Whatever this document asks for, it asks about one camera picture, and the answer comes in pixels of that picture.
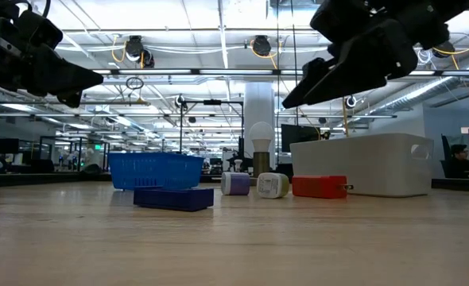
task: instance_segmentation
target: white pillar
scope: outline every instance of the white pillar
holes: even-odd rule
[[[243,99],[245,115],[245,156],[254,156],[254,146],[249,138],[250,128],[258,122],[266,122],[275,128],[274,92],[272,83],[246,83]],[[269,147],[269,165],[275,169],[275,139]]]

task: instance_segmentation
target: blue plastic basket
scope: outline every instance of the blue plastic basket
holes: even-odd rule
[[[109,165],[114,188],[179,190],[200,183],[203,158],[172,153],[110,153]]]

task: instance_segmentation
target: ceiling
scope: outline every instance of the ceiling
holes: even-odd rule
[[[283,4],[279,12],[277,36],[277,19],[275,11],[267,9],[266,0],[54,0],[48,18],[64,31],[65,39],[56,51],[74,64],[90,69],[138,68],[127,58],[122,62],[123,42],[131,35],[143,36],[144,45],[151,51],[155,59],[155,68],[218,68],[218,69],[295,69],[315,59],[329,58],[326,52],[328,40],[308,26],[309,19],[315,12],[316,6],[306,4],[309,0],[296,0],[300,3],[294,17],[288,7]],[[42,11],[45,1],[33,1],[34,10]],[[469,48],[469,11],[448,22],[452,33],[452,42],[458,49]],[[256,35],[266,35],[273,52],[277,51],[277,40],[281,43],[281,54],[275,56],[275,66],[270,59],[263,59],[253,54],[250,41]],[[427,64],[419,69],[452,69],[452,60],[428,58],[426,52],[421,57]],[[459,55],[458,60],[469,58],[469,52]],[[134,126],[143,130],[157,131],[159,141],[162,138],[172,138],[178,132],[179,118],[157,118],[159,114],[176,113],[174,100],[183,95],[187,100],[222,99],[242,101],[247,81],[269,81],[278,87],[280,96],[275,97],[276,112],[280,114],[295,114],[297,110],[282,110],[279,108],[281,100],[287,95],[287,90],[296,86],[293,77],[287,77],[280,83],[275,78],[254,78],[247,76],[196,76],[196,75],[167,75],[141,76],[147,83],[139,90],[130,93],[126,90],[126,77],[110,77],[106,84],[93,87],[84,92],[83,102],[108,102],[106,104],[81,106],[72,110],[66,106],[40,106],[39,110],[47,113],[62,112],[66,114],[94,114],[110,112],[112,114],[148,114],[154,117],[127,117],[133,124],[129,128],[107,122],[106,118],[95,117],[82,119],[83,124],[93,126],[93,130],[136,131]],[[390,82],[386,87],[374,91],[355,95],[359,104],[375,106],[385,102],[396,92],[413,85],[415,79],[400,79]],[[341,114],[342,100],[323,102],[314,106],[303,106],[304,114]],[[215,118],[197,118],[190,126],[227,126],[241,125],[241,118],[236,116],[241,110],[238,106],[203,106],[197,105],[191,114],[216,114]],[[76,118],[55,118],[59,122],[76,122]],[[295,118],[281,118],[278,124],[293,122]],[[300,124],[309,125],[306,118],[300,119]],[[328,125],[335,126],[336,120]],[[219,141],[201,143],[208,148],[217,148],[226,144],[236,136],[239,130],[231,132],[228,129],[218,129],[216,134]],[[199,137],[187,136],[185,145],[195,147]]]

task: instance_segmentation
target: red rectangular object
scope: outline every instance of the red rectangular object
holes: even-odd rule
[[[293,195],[320,199],[347,197],[345,176],[294,176]]]

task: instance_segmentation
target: person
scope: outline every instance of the person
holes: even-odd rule
[[[446,177],[448,179],[469,179],[469,160],[466,145],[453,145],[452,158],[447,161]]]

